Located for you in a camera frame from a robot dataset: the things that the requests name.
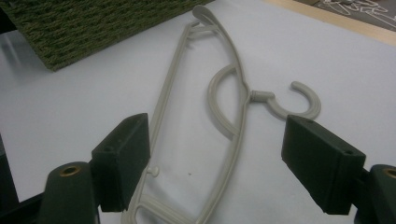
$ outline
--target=dark green woven texture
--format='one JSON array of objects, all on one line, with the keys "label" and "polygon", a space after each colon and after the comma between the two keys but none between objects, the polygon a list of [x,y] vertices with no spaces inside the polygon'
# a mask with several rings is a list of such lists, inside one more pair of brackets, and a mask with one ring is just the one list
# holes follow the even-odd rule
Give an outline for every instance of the dark green woven texture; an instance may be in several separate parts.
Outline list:
[{"label": "dark green woven texture", "polygon": [[0,7],[51,70],[213,0],[16,0]]}]

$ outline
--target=gray plastic hanger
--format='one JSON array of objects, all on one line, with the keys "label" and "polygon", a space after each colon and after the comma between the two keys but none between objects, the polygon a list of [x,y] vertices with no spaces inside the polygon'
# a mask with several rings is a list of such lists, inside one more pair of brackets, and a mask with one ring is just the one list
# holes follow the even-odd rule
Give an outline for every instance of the gray plastic hanger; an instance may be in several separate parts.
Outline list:
[{"label": "gray plastic hanger", "polygon": [[[227,152],[226,161],[221,168],[220,175],[215,184],[215,187],[212,189],[210,196],[206,201],[204,208],[198,218],[194,219],[187,217],[185,214],[176,211],[167,204],[164,204],[147,194],[142,194],[147,175],[152,174],[153,176],[156,176],[159,174],[159,168],[148,167],[142,174],[140,182],[135,190],[134,197],[132,198],[129,205],[128,211],[122,214],[123,224],[136,224],[137,222],[135,216],[139,208],[145,208],[149,210],[152,215],[159,217],[167,223],[206,223],[210,215],[213,213],[216,205],[218,204],[221,195],[226,189],[228,180],[235,166],[235,162],[237,160],[238,152],[241,146],[241,140],[245,131],[246,111],[250,102],[267,103],[271,110],[282,119],[285,119],[288,114],[299,115],[302,117],[313,119],[320,112],[320,100],[318,96],[304,84],[299,82],[293,82],[292,87],[295,90],[300,91],[302,94],[304,94],[308,98],[310,103],[309,109],[301,114],[291,113],[288,110],[282,108],[276,102],[275,95],[271,92],[250,91],[250,88],[246,83],[245,76],[243,74],[242,64],[240,63],[238,53],[233,45],[231,38],[228,36],[227,32],[224,30],[217,18],[212,14],[211,11],[209,11],[209,9],[202,6],[195,7],[192,11],[192,14],[200,20],[202,25],[200,25],[200,22],[194,22],[187,25],[178,43],[176,53],[169,68],[166,80],[163,84],[163,89],[149,126],[151,153],[153,153],[153,149],[155,148],[158,132],[160,130],[163,120],[163,114],[166,108],[169,94],[172,90],[172,84],[176,76],[177,67],[182,52],[186,47],[187,40],[193,38],[196,34],[201,32],[214,32],[222,35],[224,37],[225,43],[228,45],[229,49],[233,53],[233,55],[231,55],[233,57],[233,61],[214,75],[214,77],[210,81],[208,88],[208,102],[211,111],[217,118],[219,123],[227,130],[227,132],[229,132],[232,143]],[[230,74],[236,74],[240,91],[238,116],[234,124],[232,124],[221,112],[216,97],[219,83],[224,77]]]}]

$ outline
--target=white surface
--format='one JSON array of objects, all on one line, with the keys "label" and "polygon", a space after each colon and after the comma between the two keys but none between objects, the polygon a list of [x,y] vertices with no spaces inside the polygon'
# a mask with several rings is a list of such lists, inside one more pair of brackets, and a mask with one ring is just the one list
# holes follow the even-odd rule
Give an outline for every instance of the white surface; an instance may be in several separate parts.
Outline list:
[{"label": "white surface", "polygon": [[[217,0],[208,7],[235,43],[251,89],[273,91],[283,106],[303,111],[307,102],[289,90],[293,80],[303,82],[321,99],[316,121],[363,151],[366,169],[396,164],[396,48],[258,0]],[[56,73],[18,32],[0,35],[0,132],[20,200],[41,192],[52,169],[88,161],[124,118],[152,116],[191,21],[190,13],[179,16]],[[153,157],[162,170],[148,190],[192,216],[227,145],[205,98],[210,78],[227,60],[211,35],[190,43],[163,126],[169,147]],[[236,89],[228,84],[221,106],[232,116]],[[348,217],[323,214],[281,160],[284,127],[263,105],[249,107],[239,161],[210,223],[353,223],[354,210]],[[120,214],[101,219],[120,223]],[[140,219],[157,222],[146,214]]]}]

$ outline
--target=wooden strip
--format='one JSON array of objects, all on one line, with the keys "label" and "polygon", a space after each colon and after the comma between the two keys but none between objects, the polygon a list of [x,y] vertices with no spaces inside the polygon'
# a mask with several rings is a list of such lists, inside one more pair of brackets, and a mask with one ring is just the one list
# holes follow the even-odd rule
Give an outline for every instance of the wooden strip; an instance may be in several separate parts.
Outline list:
[{"label": "wooden strip", "polygon": [[305,16],[324,21],[347,30],[367,35],[373,39],[379,40],[383,43],[396,46],[396,32],[374,26],[372,24],[350,19],[320,8],[311,7],[292,0],[263,0],[264,2],[274,4]]}]

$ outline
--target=curved hook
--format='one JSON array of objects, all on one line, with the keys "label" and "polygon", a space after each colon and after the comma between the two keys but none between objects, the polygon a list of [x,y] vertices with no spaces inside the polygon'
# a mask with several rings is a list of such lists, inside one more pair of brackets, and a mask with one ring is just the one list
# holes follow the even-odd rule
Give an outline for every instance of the curved hook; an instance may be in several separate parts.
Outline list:
[{"label": "curved hook", "polygon": [[288,115],[296,115],[306,119],[316,118],[321,109],[320,99],[317,94],[301,82],[294,81],[291,83],[291,87],[301,92],[308,99],[310,106],[304,113],[293,113],[282,108],[277,103],[275,95],[270,91],[252,91],[250,99],[252,102],[267,103],[271,110],[282,119],[286,119]]}]

